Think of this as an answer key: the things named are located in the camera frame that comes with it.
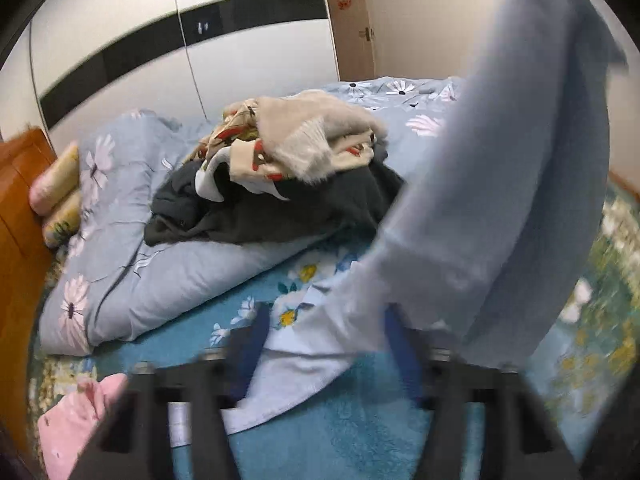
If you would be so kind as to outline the light blue t-shirt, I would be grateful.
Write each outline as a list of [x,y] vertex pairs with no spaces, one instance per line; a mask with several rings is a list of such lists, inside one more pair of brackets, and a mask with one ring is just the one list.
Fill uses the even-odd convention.
[[503,0],[444,128],[369,250],[279,298],[230,434],[273,419],[384,348],[398,304],[463,359],[521,365],[573,291],[608,177],[608,69],[623,52],[590,0]]

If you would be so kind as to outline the teal floral bed blanket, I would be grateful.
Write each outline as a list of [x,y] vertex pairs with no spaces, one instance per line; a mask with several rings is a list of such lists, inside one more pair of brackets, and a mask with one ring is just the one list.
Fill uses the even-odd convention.
[[[88,358],[46,356],[33,348],[29,420],[35,422],[81,379],[126,372],[140,361],[179,364],[221,346],[258,300],[274,304],[279,324],[291,324],[302,314],[307,289],[347,270],[361,251],[352,237],[331,240],[159,330],[106,344]],[[586,270],[527,371],[576,458],[585,455],[638,353],[639,202],[611,186]],[[247,479],[407,479],[429,420],[406,399],[392,359],[375,353],[288,414],[236,434],[232,446]]]

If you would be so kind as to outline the light blue floral duvet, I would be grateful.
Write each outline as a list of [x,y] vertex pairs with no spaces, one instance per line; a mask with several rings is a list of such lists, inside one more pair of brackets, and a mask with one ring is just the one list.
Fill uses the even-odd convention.
[[133,340],[347,228],[375,230],[424,161],[460,96],[457,78],[330,84],[331,96],[375,114],[386,139],[362,167],[319,183],[249,191],[220,166],[222,199],[196,194],[186,154],[209,124],[128,113],[79,144],[80,228],[40,315],[47,354],[88,356]]

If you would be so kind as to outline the pink garment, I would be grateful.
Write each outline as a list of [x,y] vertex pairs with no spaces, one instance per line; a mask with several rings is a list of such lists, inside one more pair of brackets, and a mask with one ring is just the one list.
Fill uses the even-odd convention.
[[38,419],[41,453],[49,479],[68,479],[96,425],[126,386],[118,373],[100,382],[81,379],[53,408]]

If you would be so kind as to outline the dark grey garment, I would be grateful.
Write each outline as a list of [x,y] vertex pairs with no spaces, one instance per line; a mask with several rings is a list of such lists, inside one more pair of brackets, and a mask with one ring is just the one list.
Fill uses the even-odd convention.
[[156,191],[143,231],[147,245],[188,240],[285,243],[349,226],[375,230],[404,184],[395,171],[372,160],[317,184],[284,180],[273,194],[252,193],[230,180],[229,166],[223,162],[214,171],[222,200],[213,202],[196,192],[200,168],[196,160],[187,162]]

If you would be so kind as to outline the orange wooden headboard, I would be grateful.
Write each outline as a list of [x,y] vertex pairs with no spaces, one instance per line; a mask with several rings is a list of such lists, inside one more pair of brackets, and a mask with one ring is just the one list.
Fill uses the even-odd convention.
[[52,261],[28,196],[54,160],[39,128],[1,144],[1,431],[23,456],[28,454],[29,341]]

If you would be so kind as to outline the yellow floral pillow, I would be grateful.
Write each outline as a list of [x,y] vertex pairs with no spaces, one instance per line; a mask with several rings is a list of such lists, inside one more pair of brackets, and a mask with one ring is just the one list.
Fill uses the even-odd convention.
[[29,205],[42,219],[42,236],[47,248],[66,243],[80,227],[81,192],[79,146],[68,144],[54,163],[29,189]]

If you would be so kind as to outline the white wardrobe with black stripe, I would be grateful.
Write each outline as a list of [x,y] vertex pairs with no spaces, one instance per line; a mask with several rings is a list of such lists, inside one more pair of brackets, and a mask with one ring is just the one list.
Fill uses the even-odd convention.
[[336,81],[326,0],[1,0],[1,135],[55,151],[130,110],[215,118]]

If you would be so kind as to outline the wooden door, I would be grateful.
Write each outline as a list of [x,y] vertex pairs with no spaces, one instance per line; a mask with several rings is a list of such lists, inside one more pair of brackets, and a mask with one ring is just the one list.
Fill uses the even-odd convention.
[[328,5],[341,80],[372,79],[373,32],[367,0],[328,0]]

